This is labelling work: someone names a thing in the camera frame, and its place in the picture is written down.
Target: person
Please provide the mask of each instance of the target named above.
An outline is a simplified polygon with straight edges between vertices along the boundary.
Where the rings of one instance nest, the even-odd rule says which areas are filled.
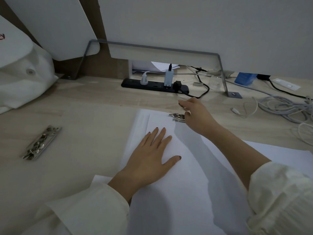
[[[271,162],[219,125],[196,98],[179,104],[186,110],[186,124],[218,147],[247,188],[248,202],[255,212],[247,221],[250,234],[313,234],[310,178]],[[173,156],[161,163],[171,136],[163,139],[166,129],[157,136],[158,131],[156,128],[142,139],[124,169],[107,185],[46,203],[54,213],[23,235],[124,234],[132,196],[140,188],[158,181],[181,160],[180,156]]]

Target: white partition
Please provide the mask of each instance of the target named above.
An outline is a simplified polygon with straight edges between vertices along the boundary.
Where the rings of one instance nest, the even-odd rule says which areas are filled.
[[[42,48],[58,61],[82,57],[96,35],[79,0],[5,0]],[[92,43],[88,55],[97,54]]]
[[[99,0],[107,40],[215,52],[224,69],[311,78],[313,0]],[[214,58],[109,45],[113,58],[216,67]]]

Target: metal stand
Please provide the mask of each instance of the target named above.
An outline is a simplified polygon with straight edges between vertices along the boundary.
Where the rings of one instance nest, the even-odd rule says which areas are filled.
[[[217,53],[210,53],[210,52],[202,52],[202,51],[193,51],[193,50],[185,50],[185,49],[175,49],[175,48],[164,48],[164,47],[155,47],[155,46],[148,46],[148,45],[139,45],[139,44],[131,44],[131,43],[120,43],[120,42],[112,42],[112,41],[107,41],[106,39],[92,39],[88,42],[87,48],[85,50],[84,56],[82,57],[80,64],[78,66],[78,69],[76,71],[75,77],[74,79],[71,80],[76,80],[79,72],[80,72],[80,68],[85,60],[85,57],[88,53],[88,50],[90,48],[91,43],[93,42],[98,42],[98,43],[107,43],[107,44],[115,44],[115,45],[121,45],[121,46],[130,46],[130,47],[140,47],[140,48],[150,48],[150,49],[158,49],[158,50],[166,50],[166,51],[174,51],[174,52],[183,52],[183,53],[191,53],[191,54],[200,54],[200,55],[213,55],[213,56],[217,56],[218,61],[219,61],[219,65],[221,67],[221,79],[223,82],[223,86],[224,86],[224,91],[226,93],[226,95],[228,97],[231,98],[240,98],[242,99],[242,96],[238,93],[238,92],[231,92],[228,91],[227,89],[227,85],[226,85],[226,81],[225,81],[225,73],[224,73],[224,69],[222,66],[222,61],[221,61],[221,56]]]

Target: brown wall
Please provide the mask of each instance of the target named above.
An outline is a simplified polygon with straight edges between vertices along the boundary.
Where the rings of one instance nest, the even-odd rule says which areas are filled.
[[[80,0],[87,18],[98,39],[106,39],[98,0]],[[18,19],[4,0],[0,0],[0,15],[26,33],[35,43],[36,39],[31,35],[24,24]],[[54,62],[56,73],[64,73],[74,76],[81,58]],[[100,51],[96,55],[87,56],[81,68],[80,76],[98,76],[124,79],[129,76],[128,60],[111,58],[107,44],[100,44]]]

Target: stack of paper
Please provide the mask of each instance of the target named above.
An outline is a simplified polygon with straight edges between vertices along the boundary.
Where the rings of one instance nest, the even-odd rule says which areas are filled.
[[[121,168],[142,135],[156,127],[166,127],[165,137],[173,136],[162,162],[174,155],[182,156],[182,160],[161,180],[134,195],[128,234],[248,234],[246,219],[252,211],[224,155],[185,123],[173,122],[163,112],[150,111],[150,116],[148,112],[142,110],[135,119]],[[271,160],[313,178],[313,155],[309,151],[247,143]],[[108,178],[95,177],[94,182],[101,180]]]
[[[150,71],[150,72],[165,72],[170,66],[169,63],[157,63],[157,62],[146,62],[133,60],[134,71]],[[172,64],[172,69],[179,68],[178,64]]]

